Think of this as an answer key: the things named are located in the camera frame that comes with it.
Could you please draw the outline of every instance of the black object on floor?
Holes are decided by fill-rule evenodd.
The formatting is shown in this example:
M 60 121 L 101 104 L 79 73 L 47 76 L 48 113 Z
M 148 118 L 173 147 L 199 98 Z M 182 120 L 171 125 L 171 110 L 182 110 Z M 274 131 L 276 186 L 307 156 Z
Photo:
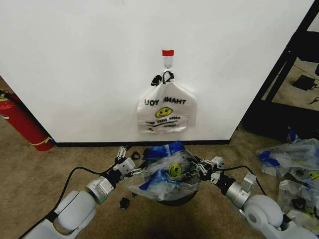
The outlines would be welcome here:
M 130 205 L 130 200 L 126 197 L 122 197 L 122 199 L 120 200 L 120 208 L 122 210 L 125 210 L 126 208 L 128 208 Z
M 140 158 L 141 158 L 141 155 L 138 152 L 134 151 L 132 153 L 132 156 L 131 156 L 132 160 L 139 160 Z
M 294 83 L 293 86 L 297 87 L 299 89 L 302 89 L 304 91 L 307 90 L 313 90 L 317 84 L 314 83 L 315 79 L 305 76 L 305 75 L 301 75 Z

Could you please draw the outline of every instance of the black baseboard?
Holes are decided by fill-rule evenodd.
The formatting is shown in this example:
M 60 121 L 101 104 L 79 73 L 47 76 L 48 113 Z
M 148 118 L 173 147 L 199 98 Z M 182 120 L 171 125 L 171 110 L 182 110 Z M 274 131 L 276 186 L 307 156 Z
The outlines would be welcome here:
M 111 147 L 111 146 L 156 146 L 163 145 L 173 141 L 140 141 L 140 142 L 56 142 L 56 146 L 58 147 Z M 211 144 L 229 144 L 229 140 L 187 140 L 182 141 L 184 145 L 211 145 Z

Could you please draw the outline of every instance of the black cable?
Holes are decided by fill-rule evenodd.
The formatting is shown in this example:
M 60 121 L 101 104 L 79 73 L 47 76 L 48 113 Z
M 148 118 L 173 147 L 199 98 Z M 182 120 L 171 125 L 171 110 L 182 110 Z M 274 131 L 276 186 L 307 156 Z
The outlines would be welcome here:
M 318 101 L 319 101 L 318 98 L 319 98 L 319 96 L 316 97 L 316 98 L 314 98 L 314 100 L 313 100 L 312 102 L 310 102 L 309 105 L 311 105 L 311 104 L 313 104 L 313 103 L 315 103 L 315 102 L 318 102 Z
M 232 168 L 218 168 L 217 171 L 231 171 L 231 170 L 235 170 L 235 169 L 238 169 L 238 168 L 246 168 L 246 169 L 248 169 L 248 171 L 249 171 L 251 174 L 255 175 L 254 172 L 253 172 L 249 167 L 247 167 L 247 166 L 245 166 L 245 165 L 239 165 L 239 166 L 232 167 Z M 257 184 L 258 184 L 260 190 L 263 192 L 263 194 L 264 194 L 265 196 L 267 196 L 267 194 L 265 193 L 263 187 L 261 186 L 261 184 L 260 184 L 260 182 L 258 181 L 257 178 L 256 178 L 256 182 L 257 182 Z
M 54 213 L 54 210 L 59 206 L 59 204 L 60 204 L 60 202 L 61 202 L 61 200 L 62 200 L 62 198 L 63 198 L 63 195 L 64 195 L 64 193 L 65 193 L 65 191 L 66 191 L 66 188 L 67 188 L 67 186 L 68 186 L 68 184 L 69 184 L 69 181 L 70 181 L 70 179 L 71 179 L 71 177 L 72 177 L 72 174 L 73 174 L 74 171 L 77 170 L 77 169 L 82 169 L 82 170 L 85 170 L 85 171 L 87 171 L 87 172 L 90 172 L 90 173 L 93 173 L 93 174 L 97 174 L 97 175 L 101 175 L 101 174 L 103 174 L 104 172 L 106 172 L 106 171 L 104 171 L 104 172 L 102 172 L 102 173 L 98 173 L 98 172 L 92 171 L 92 170 L 90 170 L 90 169 L 88 169 L 88 168 L 84 168 L 84 167 L 76 167 L 76 168 L 73 168 L 72 171 L 70 172 L 70 174 L 69 174 L 67 180 L 65 181 L 65 184 L 64 184 L 62 193 L 61 193 L 61 195 L 60 195 L 60 198 L 58 199 L 58 201 L 57 201 L 57 203 L 55 204 L 55 206 L 53 207 L 53 209 L 52 209 L 47 215 L 45 215 L 42 219 L 40 219 L 39 221 L 37 221 L 32 227 L 30 227 L 25 233 L 23 233 L 23 234 L 19 237 L 19 239 L 22 239 L 23 237 L 25 237 L 30 231 L 32 231 L 33 228 L 35 228 L 37 225 L 39 225 L 41 222 L 43 222 L 44 219 L 46 219 L 49 215 L 52 215 L 52 213 Z

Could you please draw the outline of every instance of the fire extinguisher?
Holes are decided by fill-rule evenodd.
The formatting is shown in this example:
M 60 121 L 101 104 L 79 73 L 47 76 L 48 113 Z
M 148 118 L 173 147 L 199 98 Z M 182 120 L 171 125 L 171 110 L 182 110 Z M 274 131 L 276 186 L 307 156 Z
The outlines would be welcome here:
M 6 119 L 37 150 L 46 151 L 54 146 L 52 138 L 35 122 L 16 94 L 0 90 L 0 116 Z

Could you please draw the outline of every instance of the yellow smiley sticker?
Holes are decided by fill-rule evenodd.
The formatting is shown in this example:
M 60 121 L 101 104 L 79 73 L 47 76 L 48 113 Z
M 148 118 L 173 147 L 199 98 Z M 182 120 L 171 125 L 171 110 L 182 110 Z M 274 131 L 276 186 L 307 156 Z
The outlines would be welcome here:
M 161 117 L 170 115 L 172 112 L 173 112 L 173 110 L 171 108 L 163 107 L 159 111 L 156 112 L 155 116 L 157 118 L 161 118 Z

